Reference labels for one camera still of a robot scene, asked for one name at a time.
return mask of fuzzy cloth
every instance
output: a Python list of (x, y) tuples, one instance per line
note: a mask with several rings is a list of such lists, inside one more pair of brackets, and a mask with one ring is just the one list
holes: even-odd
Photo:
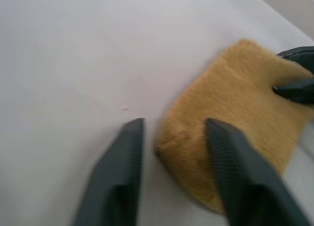
[(158, 157), (193, 198), (223, 212), (206, 148), (205, 119), (216, 118), (242, 130), (282, 174), (314, 110), (276, 95), (272, 87), (311, 77), (298, 64), (240, 40), (173, 103), (157, 134)]

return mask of yellow fabric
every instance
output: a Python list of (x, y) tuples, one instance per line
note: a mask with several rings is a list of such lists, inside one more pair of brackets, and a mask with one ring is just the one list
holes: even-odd
[(272, 87), (310, 77), (306, 69), (255, 42), (239, 41), (218, 56), (166, 113), (155, 145), (158, 157), (192, 197), (223, 212), (205, 146), (205, 119), (220, 119), (242, 130), (282, 174), (314, 110), (274, 94)]

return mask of microfiber cloth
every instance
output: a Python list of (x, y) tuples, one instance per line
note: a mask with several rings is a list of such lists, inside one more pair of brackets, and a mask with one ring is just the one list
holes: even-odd
[(313, 75), (297, 63), (240, 40), (172, 104), (157, 134), (157, 156), (194, 199), (223, 212), (206, 148), (205, 120), (215, 118), (243, 131), (282, 174), (314, 110), (276, 95), (272, 88), (306, 78)]

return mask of yellow towel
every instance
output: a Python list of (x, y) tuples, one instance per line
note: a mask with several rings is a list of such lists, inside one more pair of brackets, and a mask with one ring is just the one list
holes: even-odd
[(311, 77), (300, 65), (240, 40), (218, 56), (166, 113), (155, 145), (158, 157), (192, 197), (223, 212), (205, 145), (205, 119), (220, 119), (242, 130), (282, 174), (314, 110), (274, 94), (272, 87)]

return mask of white table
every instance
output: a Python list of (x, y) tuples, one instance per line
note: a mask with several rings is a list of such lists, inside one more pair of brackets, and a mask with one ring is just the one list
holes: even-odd
[[(95, 160), (136, 117), (147, 130), (139, 225), (224, 225), (155, 159), (155, 127), (238, 39), (276, 53), (313, 45), (261, 0), (0, 0), (0, 15), (0, 225), (8, 226), (69, 225)], [(313, 195), (295, 181), (313, 175), (313, 164), (300, 158), (298, 150), (287, 179), (313, 212)]]

